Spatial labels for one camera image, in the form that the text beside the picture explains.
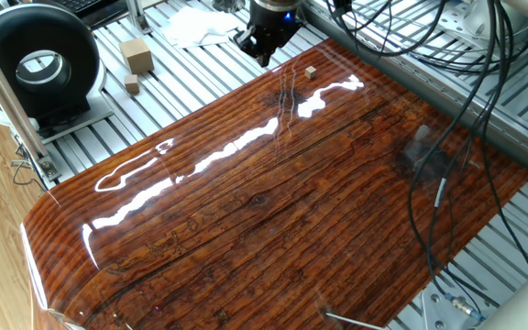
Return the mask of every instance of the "black cable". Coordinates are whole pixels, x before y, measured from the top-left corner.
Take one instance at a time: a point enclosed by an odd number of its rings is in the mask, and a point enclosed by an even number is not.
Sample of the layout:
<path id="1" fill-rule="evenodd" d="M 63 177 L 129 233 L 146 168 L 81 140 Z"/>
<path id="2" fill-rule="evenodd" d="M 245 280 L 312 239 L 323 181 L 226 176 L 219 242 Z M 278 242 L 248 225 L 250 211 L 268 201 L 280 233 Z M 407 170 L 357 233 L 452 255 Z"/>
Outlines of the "black cable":
<path id="1" fill-rule="evenodd" d="M 508 15 L 504 11 L 504 8 L 502 8 L 500 0 L 495 0 L 495 1 L 498 2 L 497 11 L 498 11 L 499 21 L 501 22 L 500 23 L 500 25 L 501 25 L 501 28 L 500 28 L 500 59 L 501 60 L 506 60 L 505 59 L 505 52 L 504 52 L 505 51 L 505 48 L 504 48 L 504 42 L 505 42 L 505 39 L 504 39 L 504 33 L 505 33 L 504 23 L 505 22 L 507 23 L 506 27 L 507 27 L 508 33 L 509 33 L 509 58 L 512 55 L 512 26 L 511 26 L 510 20 L 508 20 L 509 19 Z M 492 110 L 494 109 L 494 106 L 495 106 L 496 102 L 498 102 L 498 99 L 501 97 L 502 86 L 504 85 L 504 81 L 506 80 L 506 78 L 508 76 L 508 70 L 511 67 L 510 62 L 509 61 L 506 62 L 505 66 L 506 66 L 506 68 L 503 68 L 502 74 L 500 75 L 499 83 L 497 85 L 497 91 L 496 91 L 496 94 L 495 94 L 494 99 L 492 101 L 492 105 L 490 106 L 490 111 L 487 114 L 487 116 L 485 117 L 484 128 L 482 129 L 482 158 L 484 160 L 484 170 L 485 170 L 486 176 L 488 178 L 489 186 L 490 186 L 490 189 L 492 190 L 492 195 L 494 196 L 494 202 L 496 203 L 496 205 L 497 205 L 497 207 L 499 209 L 500 219 L 502 220 L 502 223 L 504 224 L 504 226 L 506 227 L 507 231 L 511 235 L 512 240 L 514 241 L 515 245 L 517 246 L 517 248 L 521 252 L 521 254 L 522 254 L 523 258 L 525 259 L 525 262 L 527 263 L 527 266 L 528 266 L 528 255 L 525 252 L 523 246 L 521 245 L 521 242 L 519 241 L 518 237 L 512 231 L 511 225 L 506 220 L 506 217 L 504 216 L 504 212 L 502 211 L 501 199 L 499 198 L 499 195 L 496 192 L 496 188 L 494 187 L 494 182 L 492 180 L 492 175 L 490 173 L 490 163 L 489 163 L 489 160 L 488 160 L 488 151 L 487 151 L 487 148 L 486 148 L 487 147 L 486 146 L 487 145 L 487 143 L 486 143 L 487 142 L 486 132 L 487 132 L 487 129 L 488 129 L 488 123 L 490 121 Z"/>
<path id="2" fill-rule="evenodd" d="M 524 46 L 521 47 L 521 49 L 519 50 L 518 53 L 516 53 L 515 55 L 511 56 L 510 57 L 510 61 L 511 62 L 514 62 L 516 61 L 519 57 L 521 57 L 526 51 L 528 50 L 528 39 L 527 41 L 525 42 Z M 427 59 L 430 59 L 430 60 L 433 60 L 433 61 L 440 61 L 440 62 L 444 62 L 444 63 L 448 63 L 448 64 L 454 64 L 454 65 L 466 65 L 466 66 L 475 66 L 475 65 L 482 65 L 482 62 L 481 61 L 472 61 L 472 62 L 460 62 L 460 61 L 457 61 L 457 60 L 444 60 L 444 59 L 439 59 L 435 56 L 432 56 L 432 55 L 427 55 L 427 54 L 422 54 L 422 53 L 417 53 L 417 52 L 414 52 L 412 54 L 415 58 L 417 58 L 417 60 L 421 60 L 419 58 L 427 58 Z M 490 63 L 494 63 L 494 64 L 497 64 L 499 63 L 500 60 L 493 60 L 491 61 Z M 495 71 L 497 71 L 499 69 L 499 66 L 495 66 Z"/>
<path id="3" fill-rule="evenodd" d="M 344 21 L 343 15 L 346 14 L 346 13 L 344 12 L 344 13 L 337 13 L 336 14 L 336 12 L 334 12 L 334 10 L 331 8 L 331 5 L 329 4 L 329 0 L 325 0 L 325 3 L 327 5 L 327 10 L 329 11 L 329 14 L 331 15 L 331 18 L 335 21 L 335 23 L 339 27 L 341 27 L 346 32 L 346 34 L 352 39 L 352 41 L 354 41 L 355 43 L 357 43 L 359 45 L 359 47 L 361 47 L 363 50 L 365 50 L 365 51 L 367 51 L 367 52 L 369 52 L 369 53 L 371 53 L 373 55 L 379 56 L 379 57 L 395 57 L 395 56 L 400 56 L 400 55 L 409 53 L 409 52 L 417 49 L 419 46 L 424 44 L 427 39 L 429 39 L 429 37 L 431 36 L 433 31 L 435 31 L 435 28 L 437 28 L 437 23 L 439 22 L 439 18 L 441 18 L 441 15 L 444 12 L 446 1 L 447 0 L 441 0 L 441 3 L 440 3 L 440 5 L 439 5 L 439 7 L 437 9 L 437 13 L 435 14 L 434 21 L 432 22 L 432 24 L 429 27 L 429 29 L 427 30 L 427 32 L 421 37 L 421 39 L 419 39 L 419 41 L 417 41 L 415 44 L 413 44 L 412 46 L 410 46 L 410 47 L 408 47 L 406 49 L 402 49 L 402 50 L 394 51 L 394 52 L 377 51 L 377 50 L 374 50 L 371 47 L 365 45 L 364 43 L 360 42 L 358 40 L 358 38 L 356 38 L 357 31 L 355 31 L 354 34 L 352 35 L 352 31 L 347 27 L 346 22 Z"/>
<path id="4" fill-rule="evenodd" d="M 354 29 L 349 28 L 348 30 L 351 31 L 351 32 L 358 32 L 361 29 L 367 28 L 370 24 L 372 24 L 380 16 L 380 14 L 382 14 L 382 12 L 384 10 L 386 10 L 387 6 L 391 5 L 391 1 L 392 0 L 387 0 L 384 3 L 384 5 L 382 5 L 382 7 L 380 9 L 378 9 L 376 11 L 376 13 L 374 13 L 374 15 L 368 19 L 368 21 L 366 21 L 366 23 L 362 24 L 361 27 L 354 27 Z M 352 14 L 354 15 L 354 18 L 356 18 L 356 13 L 352 11 Z"/>
<path id="5" fill-rule="evenodd" d="M 490 17 L 494 17 L 494 10 L 493 10 L 493 6 L 492 5 L 489 6 L 489 13 L 490 13 Z M 492 25 L 492 30 L 496 30 L 496 19 L 491 19 L 491 25 Z M 489 45 L 488 45 L 488 50 L 489 51 L 487 52 L 486 59 L 485 59 L 485 68 L 486 69 L 488 69 L 488 67 L 490 66 L 490 61 L 492 59 L 492 53 L 494 51 L 494 44 L 495 44 L 494 38 L 490 38 L 489 39 Z M 462 115 L 466 113 L 466 111 L 468 110 L 468 106 L 471 104 L 472 100 L 476 96 L 476 93 L 477 93 L 479 87 L 482 85 L 482 82 L 484 81 L 485 77 L 486 77 L 486 71 L 484 70 L 484 71 L 482 71 L 479 74 L 474 88 L 472 89 L 472 91 L 468 95 L 466 101 L 462 105 L 462 108 L 460 109 L 460 112 L 457 115 L 457 117 L 454 118 L 452 123 L 445 130 L 445 132 L 441 135 L 441 137 L 439 139 L 437 139 L 437 141 L 434 143 L 434 145 L 431 147 L 431 149 L 427 152 L 427 155 L 425 156 L 425 159 L 423 160 L 419 170 L 417 172 L 415 172 L 415 175 L 413 176 L 413 179 L 412 179 L 412 182 L 411 182 L 411 188 L 410 188 L 409 194 L 408 194 L 407 211 L 408 211 L 408 214 L 409 214 L 409 223 L 411 225 L 412 232 L 414 233 L 417 241 L 419 242 L 419 244 L 421 245 L 421 247 L 423 248 L 423 250 L 425 251 L 427 256 L 430 258 L 430 260 L 437 267 L 439 267 L 441 270 L 445 271 L 449 276 L 451 276 L 452 278 L 456 279 L 457 281 L 459 281 L 460 283 L 465 285 L 467 288 L 472 290 L 474 293 L 476 293 L 477 295 L 482 297 L 484 300 L 486 300 L 486 301 L 490 302 L 492 305 L 498 307 L 499 304 L 497 302 L 495 302 L 494 300 L 492 300 L 485 293 L 483 293 L 480 290 L 474 288 L 472 285 L 470 285 L 469 283 L 465 282 L 464 280 L 462 280 L 461 278 L 459 278 L 458 276 L 456 276 L 452 272 L 446 271 L 446 268 L 441 264 L 441 262 L 435 256 L 431 255 L 431 251 L 429 249 L 427 249 L 427 245 L 423 241 L 423 238 L 421 237 L 421 234 L 419 233 L 419 230 L 417 229 L 416 223 L 414 222 L 414 216 L 413 216 L 413 192 L 414 192 L 416 184 L 417 184 L 417 182 L 419 180 L 419 177 L 421 176 L 421 173 L 424 170 L 425 164 L 429 161 L 431 156 L 435 153 L 435 150 L 439 148 L 439 146 L 444 141 L 444 139 L 447 138 L 447 136 L 455 128 L 455 126 L 459 122 L 459 119 L 462 117 Z"/>
<path id="6" fill-rule="evenodd" d="M 391 34 L 392 30 L 392 0 L 388 0 L 387 4 L 389 4 L 389 28 L 386 30 L 386 36 L 384 36 L 384 42 L 382 42 L 382 49 L 380 49 L 380 52 L 384 52 L 384 47 L 386 47 L 386 40 L 389 39 L 389 35 Z"/>

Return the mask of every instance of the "metal bracket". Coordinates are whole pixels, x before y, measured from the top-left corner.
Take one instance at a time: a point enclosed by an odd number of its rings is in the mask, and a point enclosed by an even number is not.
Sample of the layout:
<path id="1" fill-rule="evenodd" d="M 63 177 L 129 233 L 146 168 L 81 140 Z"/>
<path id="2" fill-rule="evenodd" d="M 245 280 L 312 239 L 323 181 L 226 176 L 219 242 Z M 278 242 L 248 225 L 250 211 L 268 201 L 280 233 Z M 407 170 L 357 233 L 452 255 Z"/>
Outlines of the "metal bracket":
<path id="1" fill-rule="evenodd" d="M 46 176 L 46 179 L 50 182 L 61 176 L 61 173 L 56 170 L 56 166 L 54 166 L 50 156 L 44 156 L 41 159 L 38 159 L 38 165 L 42 170 L 42 173 Z"/>
<path id="2" fill-rule="evenodd" d="M 474 304 L 466 294 L 458 288 L 451 288 L 440 280 L 440 284 L 444 290 L 460 299 L 467 299 L 467 302 Z M 488 307 L 483 300 L 478 296 L 474 297 L 478 305 L 483 308 L 482 314 L 484 317 L 489 317 L 495 310 Z M 450 301 L 442 296 L 441 292 L 429 283 L 421 293 L 421 300 L 423 302 L 423 319 L 425 322 L 425 330 L 475 330 L 479 326 L 479 322 L 468 315 L 460 312 L 454 307 Z"/>
<path id="3" fill-rule="evenodd" d="M 150 28 L 144 16 L 144 7 L 140 4 L 139 0 L 126 0 L 126 3 L 127 10 L 129 11 L 127 15 L 129 21 L 143 34 L 152 32 L 152 28 Z"/>

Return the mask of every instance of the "epoxy coated wood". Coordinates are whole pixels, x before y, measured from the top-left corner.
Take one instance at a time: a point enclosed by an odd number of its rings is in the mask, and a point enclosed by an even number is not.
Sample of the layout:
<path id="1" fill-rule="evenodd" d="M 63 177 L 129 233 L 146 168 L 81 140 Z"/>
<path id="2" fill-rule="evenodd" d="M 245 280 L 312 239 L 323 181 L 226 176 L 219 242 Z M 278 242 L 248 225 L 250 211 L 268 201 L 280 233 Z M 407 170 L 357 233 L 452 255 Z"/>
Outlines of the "epoxy coated wood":
<path id="1" fill-rule="evenodd" d="M 428 282 L 406 196 L 448 123 L 326 41 L 43 197 L 25 221 L 38 302 L 86 329 L 341 326 L 326 311 L 385 325 Z M 467 136 L 427 165 L 424 234 Z M 528 171 L 490 159 L 506 203 Z M 479 151 L 461 181 L 454 253 L 496 214 Z M 447 202 L 439 214 L 443 259 Z"/>

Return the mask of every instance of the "cable bundle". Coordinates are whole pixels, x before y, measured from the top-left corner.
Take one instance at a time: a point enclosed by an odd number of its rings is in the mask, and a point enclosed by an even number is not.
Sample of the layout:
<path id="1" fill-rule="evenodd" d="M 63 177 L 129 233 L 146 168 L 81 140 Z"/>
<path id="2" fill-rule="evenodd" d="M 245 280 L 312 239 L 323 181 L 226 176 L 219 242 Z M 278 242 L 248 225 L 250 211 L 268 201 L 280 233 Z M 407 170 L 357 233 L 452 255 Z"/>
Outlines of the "cable bundle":
<path id="1" fill-rule="evenodd" d="M 438 267 L 442 271 L 444 271 L 449 277 L 452 278 L 452 280 L 456 281 L 456 283 L 460 283 L 460 287 L 464 286 L 466 288 L 469 288 L 471 291 L 473 291 L 475 294 L 482 297 L 485 301 L 489 302 L 490 304 L 494 305 L 495 307 L 499 307 L 499 304 L 497 302 L 494 302 L 489 296 L 487 296 L 485 293 L 481 292 L 474 286 L 470 285 L 469 283 L 465 282 L 461 278 L 459 278 L 457 275 L 455 275 L 453 272 L 451 272 L 447 267 L 445 267 L 432 253 L 431 253 L 431 246 L 433 244 L 433 234 L 434 234 L 434 228 L 435 228 L 435 222 L 437 219 L 437 210 L 439 208 L 439 203 L 442 198 L 442 196 L 445 195 L 445 192 L 447 192 L 447 198 L 449 201 L 449 207 L 450 207 L 450 220 L 453 224 L 453 211 L 452 211 L 452 205 L 453 205 L 453 197 L 452 197 L 452 189 L 453 187 L 449 188 L 446 187 L 446 182 L 448 179 L 448 176 L 450 175 L 454 164 L 459 159 L 461 155 L 464 155 L 464 161 L 463 165 L 461 167 L 461 170 L 459 172 L 460 181 L 461 176 L 463 174 L 463 171 L 466 167 L 466 163 L 469 158 L 469 153 L 471 151 L 472 147 L 472 141 L 476 134 L 476 132 L 479 132 L 481 130 L 481 152 L 482 152 L 482 158 L 484 161 L 484 167 L 486 176 L 489 182 L 489 187 L 492 190 L 492 194 L 494 197 L 494 201 L 499 209 L 500 218 L 502 220 L 502 223 L 506 226 L 507 230 L 511 234 L 512 239 L 515 242 L 515 245 L 517 248 L 521 251 L 527 265 L 528 265 L 528 255 L 523 249 L 523 246 L 519 242 L 518 238 L 514 234 L 514 232 L 511 229 L 511 226 L 507 222 L 504 213 L 502 211 L 502 205 L 500 198 L 496 192 L 496 189 L 494 187 L 492 176 L 490 174 L 490 162 L 488 160 L 488 152 L 487 152 L 487 130 L 488 130 L 488 124 L 490 121 L 490 117 L 492 114 L 492 111 L 495 108 L 496 103 L 499 101 L 499 98 L 501 96 L 502 87 L 505 84 L 509 70 L 511 68 L 511 63 L 517 59 L 519 56 L 521 56 L 526 49 L 528 48 L 528 39 L 525 41 L 524 46 L 521 47 L 521 50 L 518 53 L 514 53 L 514 33 L 512 31 L 512 24 L 509 19 L 509 16 L 507 15 L 505 9 L 501 5 L 501 0 L 486 0 L 488 3 L 488 9 L 489 9 L 489 23 L 490 23 L 490 37 L 488 39 L 488 46 L 485 49 L 486 53 L 480 56 L 477 60 L 472 62 L 461 62 L 457 61 L 457 58 L 461 56 L 462 50 L 458 51 L 459 56 L 456 56 L 455 60 L 443 60 L 439 59 L 437 57 L 431 56 L 431 55 L 425 55 L 420 52 L 417 52 L 416 50 L 419 47 L 426 47 L 426 48 L 432 48 L 428 45 L 425 45 L 425 42 L 432 37 L 432 35 L 435 32 L 435 29 L 437 27 L 437 23 L 439 19 L 441 18 L 441 15 L 444 12 L 446 0 L 441 0 L 439 3 L 439 7 L 437 8 L 434 21 L 429 26 L 423 26 L 424 28 L 428 27 L 426 33 L 423 34 L 423 36 L 413 43 L 410 47 L 402 48 L 397 42 L 394 42 L 392 40 L 389 40 L 389 35 L 391 34 L 391 24 L 393 19 L 403 19 L 399 17 L 394 17 L 391 12 L 391 6 L 392 6 L 392 0 L 386 0 L 386 2 L 370 17 L 365 17 L 365 22 L 358 27 L 358 18 L 357 14 L 352 11 L 352 5 L 351 2 L 348 2 L 347 0 L 334 0 L 333 5 L 330 4 L 329 0 L 325 0 L 325 3 L 327 5 L 327 8 L 329 10 L 329 13 L 332 17 L 332 19 L 335 21 L 335 23 L 341 27 L 346 34 L 352 39 L 352 41 L 355 42 L 356 45 L 356 52 L 358 52 L 359 49 L 363 49 L 367 51 L 370 54 L 377 55 L 380 57 L 394 57 L 394 56 L 400 56 L 404 54 L 408 54 L 410 56 L 413 56 L 418 61 L 421 61 L 425 64 L 432 65 L 436 68 L 448 70 L 451 72 L 456 72 L 460 74 L 477 74 L 478 78 L 476 82 L 474 83 L 474 87 L 469 93 L 466 101 L 462 104 L 462 107 L 457 114 L 456 118 L 452 121 L 452 123 L 447 127 L 447 129 L 444 131 L 444 133 L 441 135 L 439 139 L 436 140 L 436 142 L 433 144 L 433 146 L 430 148 L 430 150 L 427 152 L 427 154 L 424 156 L 420 167 L 415 172 L 414 177 L 412 179 L 411 188 L 409 190 L 409 194 L 407 196 L 407 211 L 409 215 L 409 221 L 411 223 L 412 231 L 425 251 L 425 254 L 427 256 L 427 266 L 429 268 L 431 277 L 433 279 L 434 285 L 437 287 L 437 290 L 439 290 L 442 295 L 447 296 L 449 295 L 445 290 L 441 287 L 441 285 L 437 281 L 437 277 L 435 276 L 435 267 Z M 355 20 L 355 26 L 348 27 L 345 20 L 344 15 L 349 15 L 349 13 L 353 14 L 353 18 Z M 386 32 L 386 35 L 384 37 L 384 41 L 382 43 L 381 49 L 376 48 L 374 45 L 370 45 L 369 43 L 362 42 L 357 38 L 358 32 L 367 28 L 372 30 L 373 28 L 376 28 L 375 24 L 373 26 L 373 23 L 376 21 L 376 19 L 380 15 L 388 15 L 389 16 L 389 26 Z M 396 51 L 384 51 L 386 43 L 391 44 L 394 48 L 399 49 Z M 492 56 L 495 52 L 495 50 L 499 53 L 499 59 L 493 60 Z M 453 159 L 450 161 L 447 169 L 445 170 L 444 176 L 441 179 L 441 184 L 439 187 L 439 192 L 437 193 L 437 197 L 434 202 L 434 210 L 433 210 L 433 217 L 431 220 L 431 224 L 429 225 L 429 236 L 427 238 L 427 242 L 423 240 L 421 237 L 415 221 L 413 217 L 413 192 L 417 185 L 417 182 L 419 181 L 421 174 L 424 171 L 425 164 L 429 162 L 429 159 L 432 158 L 432 156 L 439 150 L 439 147 L 442 145 L 443 141 L 449 136 L 449 134 L 453 131 L 453 129 L 458 124 L 460 118 L 466 113 L 468 110 L 468 107 L 474 100 L 474 97 L 476 96 L 480 86 L 482 85 L 484 79 L 490 75 L 492 72 L 498 72 L 498 83 L 496 87 L 492 90 L 492 93 L 489 96 L 489 99 L 484 106 L 484 109 L 480 112 L 478 115 L 478 118 L 475 120 L 472 128 L 470 136 L 465 141 L 463 147 L 458 151 L 458 153 L 453 157 Z M 479 308 L 478 312 L 474 312 L 471 316 L 479 319 L 481 321 L 482 316 L 479 314 Z"/>

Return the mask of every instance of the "robot end effector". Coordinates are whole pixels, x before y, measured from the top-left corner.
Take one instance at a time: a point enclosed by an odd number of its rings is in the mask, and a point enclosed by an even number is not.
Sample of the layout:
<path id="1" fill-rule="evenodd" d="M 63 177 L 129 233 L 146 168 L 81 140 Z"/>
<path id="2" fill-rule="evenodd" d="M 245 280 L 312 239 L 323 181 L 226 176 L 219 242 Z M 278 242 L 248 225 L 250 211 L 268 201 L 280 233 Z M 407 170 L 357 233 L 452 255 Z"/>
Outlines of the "robot end effector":
<path id="1" fill-rule="evenodd" d="M 220 1 L 226 5 L 217 9 L 235 11 L 237 0 L 228 1 Z M 247 55 L 257 59 L 260 66 L 266 67 L 274 50 L 283 47 L 303 25 L 296 17 L 297 7 L 303 0 L 250 1 L 246 31 L 237 33 L 233 40 Z"/>

